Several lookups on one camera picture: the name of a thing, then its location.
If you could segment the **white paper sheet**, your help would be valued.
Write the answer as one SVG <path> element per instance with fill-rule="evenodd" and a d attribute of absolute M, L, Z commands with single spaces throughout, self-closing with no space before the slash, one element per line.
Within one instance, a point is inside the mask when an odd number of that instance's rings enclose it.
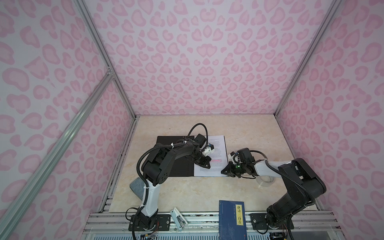
<path fill-rule="evenodd" d="M 227 149 L 225 136 L 209 136 L 210 144 L 214 145 L 214 152 L 210 153 L 210 169 L 205 169 L 194 165 L 195 177 L 226 177 L 221 171 L 228 165 Z"/>

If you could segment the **grey black file folder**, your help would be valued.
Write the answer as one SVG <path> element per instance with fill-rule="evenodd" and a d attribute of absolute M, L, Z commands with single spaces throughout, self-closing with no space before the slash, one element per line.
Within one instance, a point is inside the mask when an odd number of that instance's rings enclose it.
<path fill-rule="evenodd" d="M 159 136 L 142 166 L 146 178 L 223 177 L 228 165 L 225 137 Z"/>

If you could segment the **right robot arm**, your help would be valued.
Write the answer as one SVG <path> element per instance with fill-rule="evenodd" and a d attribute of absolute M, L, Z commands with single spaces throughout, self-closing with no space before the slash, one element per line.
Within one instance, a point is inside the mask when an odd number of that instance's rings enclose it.
<path fill-rule="evenodd" d="M 230 153 L 231 160 L 221 174 L 232 178 L 281 178 L 287 192 L 266 210 L 265 223 L 272 229 L 291 228 L 293 215 L 316 203 L 326 191 L 326 185 L 304 159 L 288 162 L 270 162 L 257 150 L 243 148 Z"/>

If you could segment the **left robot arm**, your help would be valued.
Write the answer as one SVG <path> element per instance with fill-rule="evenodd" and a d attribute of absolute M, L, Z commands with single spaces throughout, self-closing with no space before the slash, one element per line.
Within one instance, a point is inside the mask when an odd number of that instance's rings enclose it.
<path fill-rule="evenodd" d="M 185 137 L 168 145 L 157 143 L 146 151 L 137 163 L 139 179 L 144 183 L 142 203 L 136 215 L 139 222 L 147 228 L 155 225 L 159 211 L 160 186 L 170 177 L 177 160 L 187 158 L 197 166 L 210 169 L 210 154 L 214 149 L 215 146 L 199 134 L 194 139 Z"/>

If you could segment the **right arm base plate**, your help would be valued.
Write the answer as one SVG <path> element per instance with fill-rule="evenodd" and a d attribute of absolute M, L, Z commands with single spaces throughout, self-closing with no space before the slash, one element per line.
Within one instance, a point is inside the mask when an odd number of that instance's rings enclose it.
<path fill-rule="evenodd" d="M 294 229 L 294 224 L 292 221 L 292 215 L 288 216 L 287 218 L 283 219 L 279 223 L 270 222 L 267 221 L 267 214 L 266 213 L 252 213 L 250 214 L 251 224 L 253 227 L 253 230 L 258 231 L 265 231 L 265 230 L 283 230 L 288 227 L 290 230 Z"/>

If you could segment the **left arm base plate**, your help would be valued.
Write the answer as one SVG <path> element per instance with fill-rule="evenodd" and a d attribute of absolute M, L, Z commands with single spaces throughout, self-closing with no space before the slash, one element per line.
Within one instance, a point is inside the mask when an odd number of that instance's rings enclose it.
<path fill-rule="evenodd" d="M 147 218 L 143 214 L 130 221 L 129 231 L 135 232 L 153 232 L 168 231 L 170 229 L 171 216 L 169 214 L 157 214 Z"/>

